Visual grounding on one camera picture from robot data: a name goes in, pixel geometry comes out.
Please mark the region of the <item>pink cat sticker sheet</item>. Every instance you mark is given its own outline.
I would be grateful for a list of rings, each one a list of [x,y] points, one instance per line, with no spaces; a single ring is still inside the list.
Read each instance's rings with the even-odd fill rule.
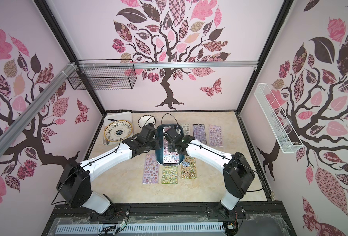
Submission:
[[[168,150],[168,141],[163,138],[163,163],[164,164],[178,164],[180,161],[179,154],[176,152],[170,152]]]

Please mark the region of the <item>green dinosaur sticker sheet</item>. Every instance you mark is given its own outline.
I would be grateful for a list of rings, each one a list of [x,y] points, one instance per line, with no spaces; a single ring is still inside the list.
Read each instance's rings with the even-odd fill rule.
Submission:
[[[183,123],[181,126],[183,128],[184,135],[190,135],[190,124]]]

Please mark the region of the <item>teal storage box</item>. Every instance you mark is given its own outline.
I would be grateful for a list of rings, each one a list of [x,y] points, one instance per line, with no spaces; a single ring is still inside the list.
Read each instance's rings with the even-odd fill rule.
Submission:
[[[181,164],[184,161],[184,155],[178,154],[174,151],[169,151],[168,141],[165,139],[164,134],[170,129],[173,128],[178,135],[183,136],[183,128],[178,124],[162,124],[157,128],[158,136],[158,149],[155,151],[156,161],[160,165],[166,166],[176,166]]]

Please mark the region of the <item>dark purple sticker sheet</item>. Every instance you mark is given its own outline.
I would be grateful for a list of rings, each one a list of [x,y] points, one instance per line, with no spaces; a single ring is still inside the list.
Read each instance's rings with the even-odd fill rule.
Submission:
[[[193,124],[193,136],[203,144],[207,144],[204,124]]]

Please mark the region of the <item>panda sticker sheet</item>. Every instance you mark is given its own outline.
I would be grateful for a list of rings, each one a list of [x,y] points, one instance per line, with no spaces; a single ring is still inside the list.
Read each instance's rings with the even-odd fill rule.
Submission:
[[[197,177],[196,160],[193,157],[185,157],[181,164],[181,178],[195,179]]]

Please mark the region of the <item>green animal sticker sheet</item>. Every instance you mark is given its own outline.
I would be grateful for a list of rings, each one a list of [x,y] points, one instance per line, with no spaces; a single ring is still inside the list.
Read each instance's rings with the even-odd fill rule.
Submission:
[[[177,166],[163,166],[162,184],[178,184],[178,178]]]

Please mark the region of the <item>lilac 3D animal sticker sheet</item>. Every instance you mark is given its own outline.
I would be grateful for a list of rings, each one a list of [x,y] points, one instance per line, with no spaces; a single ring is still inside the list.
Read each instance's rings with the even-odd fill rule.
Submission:
[[[209,126],[209,145],[214,147],[223,146],[222,128],[220,126]]]

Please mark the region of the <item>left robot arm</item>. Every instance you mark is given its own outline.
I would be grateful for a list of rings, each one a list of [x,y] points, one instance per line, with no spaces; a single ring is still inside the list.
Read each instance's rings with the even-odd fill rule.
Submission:
[[[95,158],[70,161],[57,184],[61,195],[71,208],[85,207],[99,215],[110,215],[112,201],[106,195],[92,190],[92,182],[114,166],[151,150],[159,149],[157,130],[152,123],[143,126],[140,133],[120,141],[117,147]]]

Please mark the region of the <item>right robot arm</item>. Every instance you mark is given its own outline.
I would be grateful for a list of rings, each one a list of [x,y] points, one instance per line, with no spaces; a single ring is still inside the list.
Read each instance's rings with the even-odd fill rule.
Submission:
[[[256,175],[242,153],[219,151],[193,136],[180,134],[174,128],[164,131],[163,137],[168,142],[169,151],[199,159],[223,174],[226,193],[220,204],[225,210],[233,210],[246,195]]]

